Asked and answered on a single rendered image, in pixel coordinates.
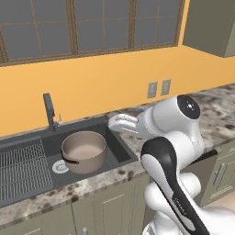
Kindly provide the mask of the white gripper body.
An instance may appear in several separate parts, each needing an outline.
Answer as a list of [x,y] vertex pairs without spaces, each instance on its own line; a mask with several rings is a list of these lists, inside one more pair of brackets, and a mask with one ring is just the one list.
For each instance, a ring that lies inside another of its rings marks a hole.
[[108,127],[111,130],[122,132],[137,132],[138,119],[127,114],[118,114],[108,120]]

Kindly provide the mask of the round silver sink drain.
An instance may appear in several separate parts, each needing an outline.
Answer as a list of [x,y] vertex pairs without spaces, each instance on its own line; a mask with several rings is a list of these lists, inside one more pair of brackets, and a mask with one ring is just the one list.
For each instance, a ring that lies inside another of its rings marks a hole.
[[52,165],[52,171],[57,174],[67,173],[69,168],[66,166],[64,160],[59,160]]

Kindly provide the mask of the wooden framed window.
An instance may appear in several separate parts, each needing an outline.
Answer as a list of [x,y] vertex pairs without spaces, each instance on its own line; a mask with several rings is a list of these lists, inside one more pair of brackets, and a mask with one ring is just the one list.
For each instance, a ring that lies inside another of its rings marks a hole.
[[178,44],[185,0],[0,0],[0,66]]

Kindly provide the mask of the olive grey cupboard door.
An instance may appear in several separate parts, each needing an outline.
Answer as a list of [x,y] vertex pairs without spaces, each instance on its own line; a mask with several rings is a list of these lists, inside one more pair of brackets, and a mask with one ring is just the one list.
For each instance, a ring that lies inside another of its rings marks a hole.
[[[225,163],[225,168],[219,178],[218,184],[213,185],[216,177],[215,173],[221,163]],[[203,207],[210,204],[226,194],[235,190],[235,140],[221,146],[221,151],[215,161],[213,171],[207,183],[205,192],[201,198],[200,205]]]
[[144,191],[150,177],[143,174],[121,185],[72,203],[77,235],[142,235]]
[[70,206],[57,208],[2,229],[0,235],[76,235],[72,208]]

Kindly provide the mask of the olive grey upper cupboard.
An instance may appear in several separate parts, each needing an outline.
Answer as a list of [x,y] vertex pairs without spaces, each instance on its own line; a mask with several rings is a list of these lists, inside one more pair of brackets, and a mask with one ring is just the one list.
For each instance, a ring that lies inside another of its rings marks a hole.
[[235,0],[190,0],[183,44],[219,57],[235,56]]

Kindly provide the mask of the dark grey tap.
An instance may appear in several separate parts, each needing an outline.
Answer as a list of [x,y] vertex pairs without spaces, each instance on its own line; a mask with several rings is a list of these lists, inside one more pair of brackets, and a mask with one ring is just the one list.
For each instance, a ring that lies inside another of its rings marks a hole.
[[62,118],[59,117],[58,122],[54,121],[54,119],[53,119],[55,117],[54,107],[53,107],[53,103],[52,103],[52,100],[51,100],[49,93],[43,95],[43,100],[44,100],[44,105],[46,108],[50,132],[54,132],[55,129],[62,124]]

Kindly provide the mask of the grey wall socket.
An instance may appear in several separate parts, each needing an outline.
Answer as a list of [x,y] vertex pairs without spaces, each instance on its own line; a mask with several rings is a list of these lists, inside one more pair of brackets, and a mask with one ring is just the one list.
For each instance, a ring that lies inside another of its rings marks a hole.
[[157,82],[149,83],[148,94],[147,94],[148,98],[154,98],[156,96],[157,86],[158,86]]
[[170,92],[170,87],[171,87],[171,80],[170,79],[163,80],[161,95],[168,95]]

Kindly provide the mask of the dark grey sink with drainboard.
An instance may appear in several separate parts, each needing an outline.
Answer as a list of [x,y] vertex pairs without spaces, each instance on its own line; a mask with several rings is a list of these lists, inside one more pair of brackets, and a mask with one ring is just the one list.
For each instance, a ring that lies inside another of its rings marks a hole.
[[[90,130],[106,139],[106,161],[97,171],[57,174],[52,165],[62,160],[62,142],[77,131]],[[62,125],[0,140],[0,208],[135,162],[138,157],[104,117]]]

